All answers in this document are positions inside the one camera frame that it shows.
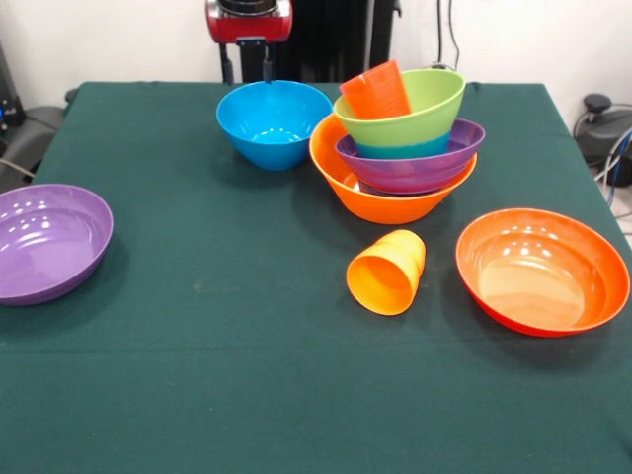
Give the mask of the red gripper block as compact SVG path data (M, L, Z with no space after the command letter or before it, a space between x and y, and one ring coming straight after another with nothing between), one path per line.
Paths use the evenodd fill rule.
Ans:
M233 83L233 64L227 44L247 41L286 41L292 28L291 1L206 1L205 16L212 39L219 44L223 83ZM264 47L263 80L274 80L274 51Z

